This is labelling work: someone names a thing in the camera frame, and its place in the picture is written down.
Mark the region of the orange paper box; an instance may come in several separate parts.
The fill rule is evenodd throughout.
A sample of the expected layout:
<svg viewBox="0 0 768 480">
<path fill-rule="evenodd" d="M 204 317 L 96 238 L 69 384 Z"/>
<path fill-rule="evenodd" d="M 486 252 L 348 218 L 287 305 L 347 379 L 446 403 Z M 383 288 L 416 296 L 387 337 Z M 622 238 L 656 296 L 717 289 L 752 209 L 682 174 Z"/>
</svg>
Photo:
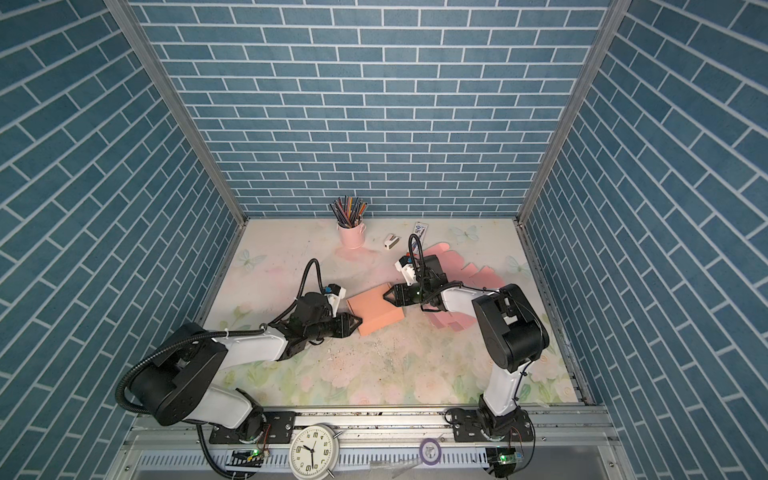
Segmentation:
<svg viewBox="0 0 768 480">
<path fill-rule="evenodd" d="M 384 283 L 347 300 L 350 312 L 362 319 L 362 324 L 357 329 L 361 336 L 368 336 L 405 318 L 402 307 L 395 307 L 384 299 L 385 293 L 391 287 L 390 283 Z"/>
</svg>

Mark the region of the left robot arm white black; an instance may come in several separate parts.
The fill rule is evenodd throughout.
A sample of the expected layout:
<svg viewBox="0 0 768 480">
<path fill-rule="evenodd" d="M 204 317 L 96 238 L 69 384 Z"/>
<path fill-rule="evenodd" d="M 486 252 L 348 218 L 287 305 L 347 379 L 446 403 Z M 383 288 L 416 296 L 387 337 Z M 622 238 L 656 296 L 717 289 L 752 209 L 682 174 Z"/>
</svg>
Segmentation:
<svg viewBox="0 0 768 480">
<path fill-rule="evenodd" d="M 277 318 L 252 330 L 206 330 L 189 323 L 118 381 L 123 409 L 152 416 L 163 426 L 207 423 L 231 430 L 258 427 L 263 408 L 247 392 L 218 387 L 222 370 L 262 361 L 284 361 L 309 344 L 347 338 L 363 319 L 340 312 L 340 297 L 310 292 Z"/>
</svg>

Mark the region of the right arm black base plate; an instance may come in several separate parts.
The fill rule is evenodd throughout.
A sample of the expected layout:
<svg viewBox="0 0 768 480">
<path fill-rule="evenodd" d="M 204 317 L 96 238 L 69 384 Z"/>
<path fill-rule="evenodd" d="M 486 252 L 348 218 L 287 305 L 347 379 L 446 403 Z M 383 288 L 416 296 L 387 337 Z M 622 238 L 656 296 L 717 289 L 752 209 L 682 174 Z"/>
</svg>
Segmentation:
<svg viewBox="0 0 768 480">
<path fill-rule="evenodd" d="M 484 409 L 454 407 L 446 410 L 443 417 L 459 443 L 532 442 L 535 437 L 530 416 L 520 407 L 501 417 Z"/>
</svg>

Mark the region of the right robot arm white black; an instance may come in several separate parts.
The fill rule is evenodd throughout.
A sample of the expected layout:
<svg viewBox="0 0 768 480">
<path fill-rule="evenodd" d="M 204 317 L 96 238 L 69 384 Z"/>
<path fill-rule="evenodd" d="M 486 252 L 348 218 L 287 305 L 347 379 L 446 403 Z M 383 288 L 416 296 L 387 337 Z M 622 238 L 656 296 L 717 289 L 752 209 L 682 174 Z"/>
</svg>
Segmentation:
<svg viewBox="0 0 768 480">
<path fill-rule="evenodd" d="M 509 418 L 520 409 L 522 380 L 533 362 L 549 347 L 549 334 L 522 289 L 468 286 L 450 281 L 435 255 L 423 259 L 406 254 L 395 262 L 404 281 L 384 299 L 395 307 L 417 305 L 424 312 L 459 313 L 476 319 L 495 367 L 479 401 L 488 421 Z"/>
</svg>

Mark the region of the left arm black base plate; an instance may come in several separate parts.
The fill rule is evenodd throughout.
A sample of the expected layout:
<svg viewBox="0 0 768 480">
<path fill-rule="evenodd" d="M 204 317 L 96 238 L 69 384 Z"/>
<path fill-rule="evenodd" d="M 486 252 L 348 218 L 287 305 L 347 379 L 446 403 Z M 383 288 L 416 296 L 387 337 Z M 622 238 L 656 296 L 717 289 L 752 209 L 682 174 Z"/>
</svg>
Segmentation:
<svg viewBox="0 0 768 480">
<path fill-rule="evenodd" d="M 257 413 L 235 429 L 214 425 L 209 442 L 224 445 L 287 445 L 291 441 L 295 420 L 296 413 L 293 411 Z"/>
</svg>

